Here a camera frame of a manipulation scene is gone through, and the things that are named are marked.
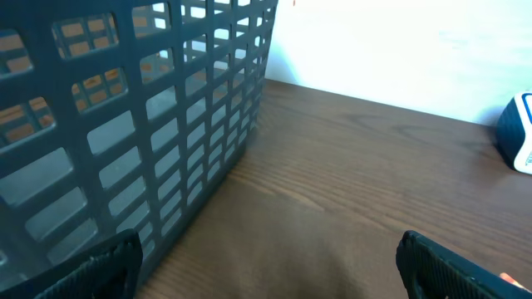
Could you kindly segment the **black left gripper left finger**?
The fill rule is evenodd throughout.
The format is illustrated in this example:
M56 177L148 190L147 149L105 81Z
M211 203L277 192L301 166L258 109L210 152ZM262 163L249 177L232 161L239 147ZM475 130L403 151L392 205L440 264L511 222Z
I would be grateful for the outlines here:
M126 229L1 292L1 298L130 299L143 262L137 231Z

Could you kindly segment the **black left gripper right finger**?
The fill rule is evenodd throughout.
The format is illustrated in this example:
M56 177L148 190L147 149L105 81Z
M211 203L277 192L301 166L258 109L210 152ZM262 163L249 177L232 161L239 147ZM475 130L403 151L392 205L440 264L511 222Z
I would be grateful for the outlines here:
M398 243L396 265L410 298L531 299L531 292L413 230Z

